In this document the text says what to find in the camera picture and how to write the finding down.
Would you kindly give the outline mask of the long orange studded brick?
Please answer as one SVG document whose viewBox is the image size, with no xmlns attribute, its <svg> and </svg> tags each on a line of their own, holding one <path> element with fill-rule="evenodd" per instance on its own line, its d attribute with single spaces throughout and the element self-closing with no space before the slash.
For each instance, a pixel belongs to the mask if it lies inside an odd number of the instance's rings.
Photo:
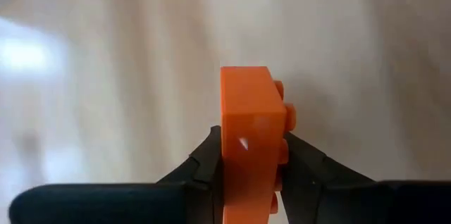
<svg viewBox="0 0 451 224">
<path fill-rule="evenodd" d="M 278 212 L 279 168 L 288 162 L 285 133 L 296 111 L 264 66 L 221 68 L 223 224 L 267 224 Z"/>
</svg>

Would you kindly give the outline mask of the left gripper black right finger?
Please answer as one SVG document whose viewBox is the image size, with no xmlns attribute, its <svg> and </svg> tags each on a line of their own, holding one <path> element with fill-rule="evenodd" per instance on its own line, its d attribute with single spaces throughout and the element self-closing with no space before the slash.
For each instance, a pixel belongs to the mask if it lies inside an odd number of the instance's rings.
<svg viewBox="0 0 451 224">
<path fill-rule="evenodd" d="M 451 181 L 376 181 L 287 133 L 289 224 L 451 224 Z"/>
</svg>

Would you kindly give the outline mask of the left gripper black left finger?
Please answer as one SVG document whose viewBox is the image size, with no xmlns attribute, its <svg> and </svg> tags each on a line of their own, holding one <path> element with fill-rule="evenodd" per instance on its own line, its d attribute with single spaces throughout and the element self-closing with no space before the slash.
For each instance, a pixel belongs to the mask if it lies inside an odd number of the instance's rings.
<svg viewBox="0 0 451 224">
<path fill-rule="evenodd" d="M 26 190 L 11 224 L 223 224 L 221 128 L 155 183 L 52 184 Z"/>
</svg>

